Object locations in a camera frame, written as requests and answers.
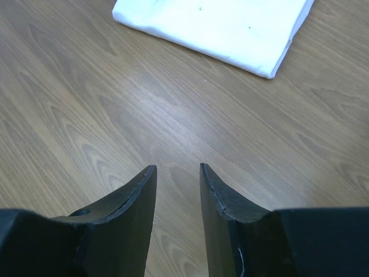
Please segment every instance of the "folded cloth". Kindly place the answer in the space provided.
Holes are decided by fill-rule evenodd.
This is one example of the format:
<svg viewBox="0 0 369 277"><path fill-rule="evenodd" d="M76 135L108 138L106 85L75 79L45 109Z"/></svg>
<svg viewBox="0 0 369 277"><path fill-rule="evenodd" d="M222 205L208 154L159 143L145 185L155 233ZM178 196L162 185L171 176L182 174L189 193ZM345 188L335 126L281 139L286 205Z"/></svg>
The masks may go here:
<svg viewBox="0 0 369 277"><path fill-rule="evenodd" d="M117 0L113 18L274 78L314 0Z"/></svg>

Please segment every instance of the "wood grain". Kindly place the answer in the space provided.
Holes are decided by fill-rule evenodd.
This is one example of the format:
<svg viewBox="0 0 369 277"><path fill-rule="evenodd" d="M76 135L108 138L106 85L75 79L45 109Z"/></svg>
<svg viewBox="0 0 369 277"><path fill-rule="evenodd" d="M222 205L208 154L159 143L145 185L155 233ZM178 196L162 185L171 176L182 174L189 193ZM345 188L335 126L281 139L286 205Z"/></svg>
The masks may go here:
<svg viewBox="0 0 369 277"><path fill-rule="evenodd" d="M58 216L158 165L147 276L207 276L199 163L268 208L369 204L368 0L316 1L274 80L115 23L3 0L0 206Z"/></svg>

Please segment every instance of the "wooden surface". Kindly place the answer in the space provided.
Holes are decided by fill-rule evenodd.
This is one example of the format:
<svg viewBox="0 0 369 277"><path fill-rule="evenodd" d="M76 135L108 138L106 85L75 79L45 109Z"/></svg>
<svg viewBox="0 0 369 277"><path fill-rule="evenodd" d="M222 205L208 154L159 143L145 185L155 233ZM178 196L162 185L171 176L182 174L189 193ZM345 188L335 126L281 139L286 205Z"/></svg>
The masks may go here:
<svg viewBox="0 0 369 277"><path fill-rule="evenodd" d="M369 204L369 0L316 1L277 77L115 23L114 0L2 0L0 206L57 216L158 165L147 276L207 276L199 163L268 208Z"/></svg>

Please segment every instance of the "white towel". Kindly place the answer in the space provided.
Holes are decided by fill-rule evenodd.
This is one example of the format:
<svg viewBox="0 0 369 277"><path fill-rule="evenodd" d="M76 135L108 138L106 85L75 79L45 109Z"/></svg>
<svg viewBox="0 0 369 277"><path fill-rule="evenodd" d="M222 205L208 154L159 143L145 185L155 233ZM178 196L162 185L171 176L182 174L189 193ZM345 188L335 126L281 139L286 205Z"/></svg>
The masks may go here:
<svg viewBox="0 0 369 277"><path fill-rule="evenodd" d="M120 23L274 78L314 0L117 0Z"/></svg>

